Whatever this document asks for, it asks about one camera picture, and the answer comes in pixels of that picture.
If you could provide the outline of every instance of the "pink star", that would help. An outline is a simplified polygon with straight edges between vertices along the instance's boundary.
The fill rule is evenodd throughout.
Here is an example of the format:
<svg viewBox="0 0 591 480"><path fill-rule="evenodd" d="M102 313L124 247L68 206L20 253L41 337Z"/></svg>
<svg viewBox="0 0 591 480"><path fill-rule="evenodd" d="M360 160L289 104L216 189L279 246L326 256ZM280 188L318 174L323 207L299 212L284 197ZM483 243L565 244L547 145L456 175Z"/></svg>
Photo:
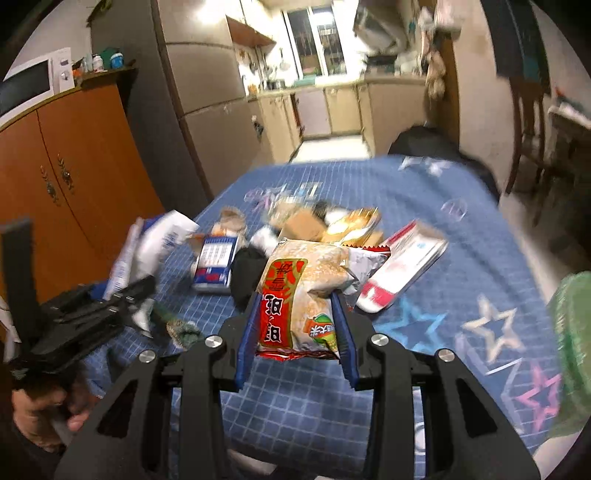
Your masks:
<svg viewBox="0 0 591 480"><path fill-rule="evenodd" d="M548 380L537 362L531 361L530 363L534 388L517 397L516 400L534 410L533 433L538 433L546 418L552 418L558 414L558 386L560 385L561 376L558 374ZM542 407L540 402L532 397L542 392L545 388L550 388L548 392L548 405Z"/></svg>

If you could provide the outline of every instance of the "tiled floor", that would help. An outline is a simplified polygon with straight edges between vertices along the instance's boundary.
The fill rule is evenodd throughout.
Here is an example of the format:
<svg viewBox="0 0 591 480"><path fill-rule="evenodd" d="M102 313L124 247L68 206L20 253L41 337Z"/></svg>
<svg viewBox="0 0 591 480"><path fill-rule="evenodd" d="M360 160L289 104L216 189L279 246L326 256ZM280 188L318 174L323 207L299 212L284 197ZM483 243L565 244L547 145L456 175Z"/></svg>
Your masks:
<svg viewBox="0 0 591 480"><path fill-rule="evenodd" d="M327 160L367 160L369 150L361 135L334 137L326 140L306 140L293 162Z"/></svg>

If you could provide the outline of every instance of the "white star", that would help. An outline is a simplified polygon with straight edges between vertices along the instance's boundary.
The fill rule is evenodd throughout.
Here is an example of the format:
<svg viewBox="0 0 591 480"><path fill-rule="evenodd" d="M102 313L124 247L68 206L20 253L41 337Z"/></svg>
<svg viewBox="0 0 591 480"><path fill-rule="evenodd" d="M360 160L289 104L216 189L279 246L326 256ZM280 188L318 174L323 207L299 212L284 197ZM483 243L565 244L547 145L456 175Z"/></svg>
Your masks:
<svg viewBox="0 0 591 480"><path fill-rule="evenodd" d="M484 295L478 297L478 308L482 317L478 320L464 323L462 328L484 338L487 354L486 361L488 364L491 364L496 360L496 357L501 353L501 349L505 345L519 352L525 350L525 346L513 331L512 327L517 309L498 312ZM495 339L495 332L485 328L484 325L489 322L498 322L499 320L505 321L505 324L502 327L503 335Z"/></svg>

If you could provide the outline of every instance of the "green container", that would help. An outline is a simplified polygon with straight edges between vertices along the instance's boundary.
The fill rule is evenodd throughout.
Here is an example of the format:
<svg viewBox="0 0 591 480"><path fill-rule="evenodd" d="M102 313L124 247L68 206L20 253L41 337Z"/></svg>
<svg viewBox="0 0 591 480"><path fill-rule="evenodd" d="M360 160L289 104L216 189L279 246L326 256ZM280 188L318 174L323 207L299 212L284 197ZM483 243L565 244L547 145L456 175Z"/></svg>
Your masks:
<svg viewBox="0 0 591 480"><path fill-rule="evenodd" d="M581 430L591 416L591 272L566 277L550 300L563 393L551 436Z"/></svg>

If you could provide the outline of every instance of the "grid pattern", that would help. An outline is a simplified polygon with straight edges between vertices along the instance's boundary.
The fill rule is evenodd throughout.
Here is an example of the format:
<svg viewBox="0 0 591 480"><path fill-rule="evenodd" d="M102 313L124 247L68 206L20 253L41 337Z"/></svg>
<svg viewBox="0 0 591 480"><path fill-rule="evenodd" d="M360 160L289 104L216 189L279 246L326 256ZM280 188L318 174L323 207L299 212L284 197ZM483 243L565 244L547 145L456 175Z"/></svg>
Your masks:
<svg viewBox="0 0 591 480"><path fill-rule="evenodd" d="M551 419L536 428L533 410L514 399L532 389L532 362L540 366L547 378L558 375L560 368L550 319L525 259L488 192L469 171L452 165L440 177L434 177L422 164L399 171L401 162L402 157L390 156L365 162L260 168L224 191L197 222L202 231L208 231L217 220L220 208L231 205L245 212L250 233L254 233L262 222L259 213L253 212L251 204L244 201L247 192L283 184L293 191L302 182L315 181L322 183L320 197L344 207L377 206L382 213L380 228L386 235L415 218L443 231L450 241L447 251L404 297L414 309L411 317L443 316L436 330L437 342L429 337L431 342L424 340L421 349L431 349L431 353L440 346L454 349L461 334L463 344L477 357L486 359L484 340L462 329L464 323L482 316L478 297L486 296L500 312L517 309L513 329L524 350L503 348L495 362L487 365L494 371L522 359L508 393L504 391L507 376L499 375L501 371L485 375L468 361L472 356L463 360L501 408L507 408L509 397L517 412L523 441L533 452L545 440ZM467 204L467 213L460 222L441 211L444 203L457 199ZM229 296L196 294L191 289L191 261L191 250L186 245L170 255L160 275L157 300L180 318L195 322L205 334L211 334L218 331L235 309ZM376 329L398 333L392 326L404 317L403 310L398 301L381 312L376 317ZM413 331L415 327L423 328L424 332L424 323L415 319L410 327L400 330L409 342L421 333ZM100 347L86 359L96 392L109 387L107 363L111 369L123 368L148 346L160 353L171 353L174 347L169 340L149 340L128 329ZM178 401L176 393L173 430L178 428ZM319 475L361 475L372 393L354 392L336 361L300 359L281 363L256 358L244 389L237 394L223 393L222 401L224 427L232 448L260 460ZM417 431L422 421L420 395L415 395ZM171 448L174 454L175 442ZM424 476L424 467L424 451L417 446L417 478Z"/></svg>

